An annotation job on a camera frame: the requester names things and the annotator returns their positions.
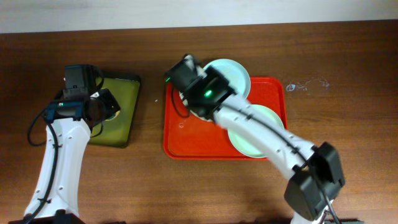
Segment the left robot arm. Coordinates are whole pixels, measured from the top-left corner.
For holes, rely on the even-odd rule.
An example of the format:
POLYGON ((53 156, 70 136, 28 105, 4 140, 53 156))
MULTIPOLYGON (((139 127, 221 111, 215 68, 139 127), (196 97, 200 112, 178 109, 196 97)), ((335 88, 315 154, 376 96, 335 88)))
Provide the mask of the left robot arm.
POLYGON ((21 223, 79 217, 80 171, 92 130, 121 109, 104 81, 97 66, 65 67, 65 88, 38 114, 46 124, 45 154, 21 223))

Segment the pale green plate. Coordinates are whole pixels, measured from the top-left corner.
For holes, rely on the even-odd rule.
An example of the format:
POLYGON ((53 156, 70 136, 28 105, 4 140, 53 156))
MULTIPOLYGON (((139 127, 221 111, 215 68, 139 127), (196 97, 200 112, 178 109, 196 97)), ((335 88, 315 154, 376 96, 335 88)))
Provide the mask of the pale green plate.
MULTIPOLYGON (((281 128, 285 128, 285 125, 281 120, 280 116, 277 113, 275 113, 273 110, 263 105, 252 105, 252 106, 256 110, 260 111, 262 114, 266 115, 275 124, 277 124, 281 128)), ((241 154, 255 159, 262 159, 267 157, 263 152, 258 150, 251 143, 249 143, 247 140, 245 140, 243 137, 241 137, 234 131, 228 129, 228 137, 234 148, 237 151, 239 151, 241 154)))

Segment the light blue top plate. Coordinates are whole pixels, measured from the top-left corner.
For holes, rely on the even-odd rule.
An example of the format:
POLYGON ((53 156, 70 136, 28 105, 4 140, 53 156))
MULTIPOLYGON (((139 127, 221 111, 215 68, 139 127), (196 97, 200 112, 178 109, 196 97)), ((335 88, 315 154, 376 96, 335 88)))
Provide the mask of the light blue top plate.
POLYGON ((238 95, 247 98, 251 90, 251 79, 248 71, 237 61, 221 58, 216 59, 204 66, 213 67, 218 70, 229 81, 229 86, 234 88, 238 95))

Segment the cream white plate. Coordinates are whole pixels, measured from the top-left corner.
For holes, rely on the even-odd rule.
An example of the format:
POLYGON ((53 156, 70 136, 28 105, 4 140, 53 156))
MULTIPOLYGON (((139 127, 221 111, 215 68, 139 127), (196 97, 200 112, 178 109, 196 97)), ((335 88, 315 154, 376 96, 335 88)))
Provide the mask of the cream white plate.
POLYGON ((192 111, 191 109, 188 108, 188 101, 185 99, 183 93, 181 91, 178 92, 178 95, 185 107, 185 109, 188 111, 189 115, 194 115, 195 117, 197 117, 198 119, 202 120, 202 121, 206 121, 206 122, 213 122, 212 119, 207 119, 205 117, 199 116, 196 112, 192 111))

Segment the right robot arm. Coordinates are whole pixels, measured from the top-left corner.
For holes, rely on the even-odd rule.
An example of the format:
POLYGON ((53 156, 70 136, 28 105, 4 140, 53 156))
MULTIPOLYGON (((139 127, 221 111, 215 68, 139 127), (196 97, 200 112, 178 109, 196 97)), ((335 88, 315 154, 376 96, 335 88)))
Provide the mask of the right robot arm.
POLYGON ((279 127, 239 95, 220 71, 203 68, 192 54, 184 55, 165 77, 188 110, 249 141, 287 179, 284 199, 294 210, 292 223, 323 223, 326 214, 340 222, 332 202, 345 177, 334 146, 316 146, 279 127))

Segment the green and yellow sponge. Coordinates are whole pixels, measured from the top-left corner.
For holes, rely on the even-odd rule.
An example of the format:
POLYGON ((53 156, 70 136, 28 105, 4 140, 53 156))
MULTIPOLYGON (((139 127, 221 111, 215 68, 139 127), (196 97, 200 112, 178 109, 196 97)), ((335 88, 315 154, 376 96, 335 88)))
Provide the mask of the green and yellow sponge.
POLYGON ((110 116, 108 119, 106 119, 106 121, 111 121, 114 118, 118 117, 120 114, 120 111, 117 111, 116 113, 114 113, 112 116, 110 116))

